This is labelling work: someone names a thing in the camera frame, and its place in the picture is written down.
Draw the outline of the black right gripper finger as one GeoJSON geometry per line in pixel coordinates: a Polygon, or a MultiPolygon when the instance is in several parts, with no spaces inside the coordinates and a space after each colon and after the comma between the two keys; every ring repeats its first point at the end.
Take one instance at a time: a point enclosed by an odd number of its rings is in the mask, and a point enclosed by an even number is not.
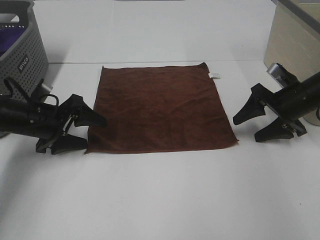
{"type": "Polygon", "coordinates": [[[280,139],[289,140],[293,137],[294,134],[289,129],[288,125],[279,117],[254,134],[254,139],[258,143],[280,139]]]}
{"type": "Polygon", "coordinates": [[[245,105],[240,109],[240,111],[232,118],[235,125],[240,125],[250,119],[264,116],[265,115],[265,105],[261,103],[260,98],[252,93],[245,103],[245,105]]]}

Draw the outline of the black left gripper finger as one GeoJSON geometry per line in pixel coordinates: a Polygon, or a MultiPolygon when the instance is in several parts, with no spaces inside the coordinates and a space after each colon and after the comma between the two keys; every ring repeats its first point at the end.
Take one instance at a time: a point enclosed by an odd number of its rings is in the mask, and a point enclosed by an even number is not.
{"type": "Polygon", "coordinates": [[[75,127],[82,127],[82,126],[93,126],[93,127],[106,127],[107,120],[86,104],[78,106],[75,109],[75,119],[74,125],[75,127]]]}
{"type": "Polygon", "coordinates": [[[52,154],[61,154],[69,151],[83,150],[88,147],[85,138],[74,135],[62,135],[51,146],[52,154]]]}

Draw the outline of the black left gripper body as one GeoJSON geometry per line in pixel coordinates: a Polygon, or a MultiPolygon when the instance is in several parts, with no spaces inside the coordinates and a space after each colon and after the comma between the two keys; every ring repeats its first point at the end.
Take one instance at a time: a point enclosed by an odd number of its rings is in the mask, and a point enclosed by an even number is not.
{"type": "Polygon", "coordinates": [[[37,153],[45,153],[51,149],[53,143],[60,137],[68,135],[68,130],[75,120],[77,107],[84,105],[83,97],[72,94],[65,102],[59,104],[56,95],[46,94],[56,100],[55,105],[27,98],[29,105],[28,119],[33,120],[32,112],[35,112],[35,122],[30,123],[29,129],[35,133],[38,142],[35,146],[37,153]]]}

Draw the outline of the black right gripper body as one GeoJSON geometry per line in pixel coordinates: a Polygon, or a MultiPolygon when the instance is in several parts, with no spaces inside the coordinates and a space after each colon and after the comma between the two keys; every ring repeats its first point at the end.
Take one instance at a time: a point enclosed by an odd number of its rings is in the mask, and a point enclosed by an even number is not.
{"type": "Polygon", "coordinates": [[[251,93],[259,97],[260,102],[268,106],[277,118],[283,120],[293,134],[300,137],[307,133],[305,126],[299,121],[307,109],[307,94],[301,84],[295,83],[273,93],[258,83],[251,88],[251,93]]]}

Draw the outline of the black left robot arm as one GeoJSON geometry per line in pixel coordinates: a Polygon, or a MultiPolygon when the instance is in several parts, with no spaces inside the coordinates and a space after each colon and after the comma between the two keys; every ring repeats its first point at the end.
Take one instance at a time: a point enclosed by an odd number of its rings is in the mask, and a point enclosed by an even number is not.
{"type": "Polygon", "coordinates": [[[51,149],[51,154],[57,155],[86,149],[85,138],[68,134],[71,125],[106,127],[107,120],[76,94],[62,104],[56,99],[55,105],[0,98],[0,131],[38,138],[37,153],[45,154],[51,149]]]}

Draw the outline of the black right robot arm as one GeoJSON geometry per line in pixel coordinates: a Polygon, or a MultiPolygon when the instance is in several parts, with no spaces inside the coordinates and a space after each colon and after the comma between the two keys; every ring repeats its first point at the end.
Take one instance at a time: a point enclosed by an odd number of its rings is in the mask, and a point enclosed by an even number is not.
{"type": "Polygon", "coordinates": [[[317,117],[320,116],[320,74],[316,73],[303,82],[297,80],[275,93],[260,83],[254,85],[248,101],[233,117],[233,123],[239,125],[264,116],[266,106],[277,118],[254,134],[256,142],[292,139],[294,133],[299,137],[306,134],[307,130],[299,118],[313,111],[317,117]]]}

